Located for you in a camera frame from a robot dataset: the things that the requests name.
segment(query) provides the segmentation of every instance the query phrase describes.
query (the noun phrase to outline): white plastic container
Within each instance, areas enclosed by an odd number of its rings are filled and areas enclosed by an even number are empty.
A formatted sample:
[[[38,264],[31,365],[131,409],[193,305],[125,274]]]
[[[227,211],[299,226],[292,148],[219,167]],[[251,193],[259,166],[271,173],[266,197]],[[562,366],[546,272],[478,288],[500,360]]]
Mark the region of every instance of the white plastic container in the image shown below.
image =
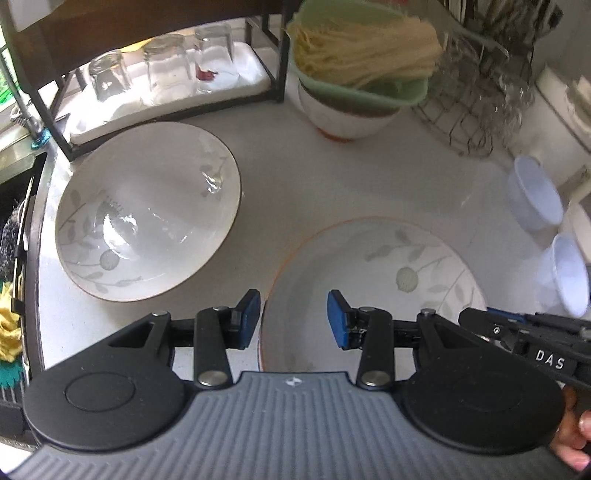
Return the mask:
[[[589,306],[589,276],[575,241],[566,233],[554,237],[538,269],[538,299],[547,313],[579,318]]]
[[[580,203],[569,203],[560,231],[568,233],[576,240],[585,263],[591,264],[591,219]]]
[[[561,224],[564,209],[558,191],[534,157],[515,159],[507,193],[511,212],[523,229],[535,232]]]

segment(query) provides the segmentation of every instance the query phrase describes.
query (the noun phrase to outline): finger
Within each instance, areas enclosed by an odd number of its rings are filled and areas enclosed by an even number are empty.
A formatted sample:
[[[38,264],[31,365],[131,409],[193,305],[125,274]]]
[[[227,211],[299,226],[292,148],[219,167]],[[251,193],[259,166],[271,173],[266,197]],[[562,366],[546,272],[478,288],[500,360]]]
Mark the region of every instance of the finger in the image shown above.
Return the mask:
[[[591,440],[591,410],[584,411],[579,419],[579,431],[587,440]]]
[[[564,395],[564,402],[566,403],[566,409],[572,410],[577,403],[577,393],[574,388],[570,385],[565,385],[562,389]]]
[[[564,463],[570,465],[578,472],[584,470],[587,464],[589,463],[589,455],[587,455],[584,452],[581,452],[580,450],[576,450],[574,448],[556,442],[553,443],[550,446],[550,448],[552,448],[554,453],[558,455],[558,457],[562,459]]]
[[[589,414],[588,419],[591,421],[591,411],[585,413]],[[556,440],[563,445],[580,450],[587,444],[587,437],[579,430],[582,424],[577,421],[572,411],[567,411],[558,427]]]

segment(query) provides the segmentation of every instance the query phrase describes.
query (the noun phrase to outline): white tray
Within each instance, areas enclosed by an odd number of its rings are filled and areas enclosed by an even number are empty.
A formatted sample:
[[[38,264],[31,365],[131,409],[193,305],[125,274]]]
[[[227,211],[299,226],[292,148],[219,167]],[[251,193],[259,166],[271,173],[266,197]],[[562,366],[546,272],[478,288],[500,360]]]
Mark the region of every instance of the white tray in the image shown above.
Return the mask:
[[[187,54],[189,55],[191,69],[193,69],[194,51],[189,50]],[[100,103],[96,100],[92,85],[88,85],[75,100],[72,114],[67,122],[66,131],[70,134],[70,141],[72,144],[82,145],[95,138],[161,115],[205,103],[256,95],[270,87],[271,79],[251,47],[244,42],[234,42],[234,65],[240,78],[233,88],[215,92],[197,91],[193,96],[154,106],[147,105],[147,102],[141,100],[149,91],[145,63],[140,62],[130,65],[128,71],[136,96],[133,102],[126,105],[127,112],[104,123],[100,117]]]

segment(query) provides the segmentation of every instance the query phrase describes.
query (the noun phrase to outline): red object in glass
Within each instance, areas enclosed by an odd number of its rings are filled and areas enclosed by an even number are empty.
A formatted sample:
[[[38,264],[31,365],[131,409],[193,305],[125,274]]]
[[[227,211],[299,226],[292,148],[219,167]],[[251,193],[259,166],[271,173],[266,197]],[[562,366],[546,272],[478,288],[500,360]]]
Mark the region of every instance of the red object in glass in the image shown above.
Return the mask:
[[[203,82],[209,82],[209,81],[213,80],[213,78],[216,75],[217,75],[217,72],[213,72],[211,70],[207,70],[204,72],[201,68],[199,68],[199,65],[197,65],[197,67],[196,67],[195,76],[197,77],[197,80],[201,80]]]

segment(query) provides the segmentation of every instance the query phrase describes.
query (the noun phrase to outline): gray ribbed grip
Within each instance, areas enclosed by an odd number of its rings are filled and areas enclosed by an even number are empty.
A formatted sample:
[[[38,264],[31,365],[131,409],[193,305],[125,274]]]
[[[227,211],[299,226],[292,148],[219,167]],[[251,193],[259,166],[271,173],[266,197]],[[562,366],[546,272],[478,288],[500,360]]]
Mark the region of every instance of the gray ribbed grip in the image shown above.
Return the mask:
[[[463,453],[416,431],[386,393],[346,374],[246,372],[197,395],[182,420],[133,450],[77,455],[42,447],[14,480],[335,479],[563,480],[546,448],[506,457]]]

